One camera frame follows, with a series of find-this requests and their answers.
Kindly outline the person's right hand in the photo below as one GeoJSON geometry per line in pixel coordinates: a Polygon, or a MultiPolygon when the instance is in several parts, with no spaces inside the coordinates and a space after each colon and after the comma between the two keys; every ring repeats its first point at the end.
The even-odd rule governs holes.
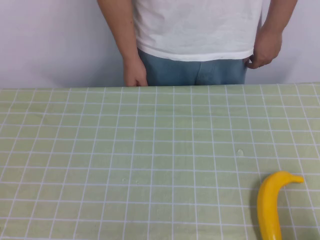
{"type": "Polygon", "coordinates": [[[126,87],[147,87],[147,72],[138,50],[123,59],[123,76],[126,87]]]}

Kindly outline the person's left hand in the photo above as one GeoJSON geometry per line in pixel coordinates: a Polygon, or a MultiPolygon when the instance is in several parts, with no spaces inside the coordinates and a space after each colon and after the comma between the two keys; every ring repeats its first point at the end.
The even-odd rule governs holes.
{"type": "Polygon", "coordinates": [[[262,26],[258,31],[253,54],[245,59],[249,69],[257,69],[268,65],[275,59],[282,47],[282,32],[262,26]]]}

